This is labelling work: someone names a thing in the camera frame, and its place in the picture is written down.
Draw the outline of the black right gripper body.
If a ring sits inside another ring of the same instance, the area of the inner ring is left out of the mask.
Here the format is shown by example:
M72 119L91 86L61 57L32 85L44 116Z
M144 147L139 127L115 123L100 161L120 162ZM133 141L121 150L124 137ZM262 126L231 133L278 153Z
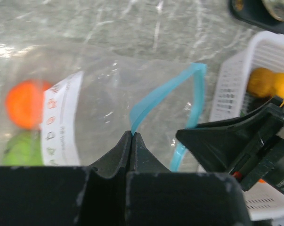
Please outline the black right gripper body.
M275 96L248 117L255 134L233 175L244 191L263 179L284 195L284 100Z

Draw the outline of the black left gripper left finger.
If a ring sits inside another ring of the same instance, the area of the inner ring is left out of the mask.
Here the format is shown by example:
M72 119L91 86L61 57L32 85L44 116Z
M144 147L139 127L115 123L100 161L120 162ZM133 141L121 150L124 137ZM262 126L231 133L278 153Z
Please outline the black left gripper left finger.
M89 166L0 166L0 226L123 226L132 135Z

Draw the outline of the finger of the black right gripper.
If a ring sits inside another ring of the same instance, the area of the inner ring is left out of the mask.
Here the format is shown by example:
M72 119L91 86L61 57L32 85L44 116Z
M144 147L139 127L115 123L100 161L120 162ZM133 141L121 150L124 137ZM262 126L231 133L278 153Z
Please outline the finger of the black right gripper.
M260 152L284 125L284 106L267 103L242 117L180 129L182 143L208 172L235 172L239 161Z

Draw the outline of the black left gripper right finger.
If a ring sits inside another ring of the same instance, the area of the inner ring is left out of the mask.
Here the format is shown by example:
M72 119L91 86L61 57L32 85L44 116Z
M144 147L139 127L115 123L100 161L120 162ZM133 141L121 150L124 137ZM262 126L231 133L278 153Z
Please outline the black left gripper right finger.
M222 173L174 173L148 151L139 133L132 139L126 178L129 226L250 226L242 190Z

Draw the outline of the green toy apple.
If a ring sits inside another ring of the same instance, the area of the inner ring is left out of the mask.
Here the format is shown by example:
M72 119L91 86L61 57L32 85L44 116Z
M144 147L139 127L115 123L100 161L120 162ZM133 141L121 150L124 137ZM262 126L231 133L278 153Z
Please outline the green toy apple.
M23 131L6 145L2 164L5 166L42 166L40 132Z

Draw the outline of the clear zip top bag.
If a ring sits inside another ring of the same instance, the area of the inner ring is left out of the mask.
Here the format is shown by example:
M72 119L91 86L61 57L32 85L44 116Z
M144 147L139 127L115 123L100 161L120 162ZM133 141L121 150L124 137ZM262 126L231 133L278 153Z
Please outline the clear zip top bag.
M89 165L123 132L138 132L150 152L177 171L187 152L175 138L199 122L206 65L138 60L98 48L33 45L10 55L0 101L0 165L7 142L23 131L40 132L43 165ZM25 80L45 80L39 129L8 117L5 98Z

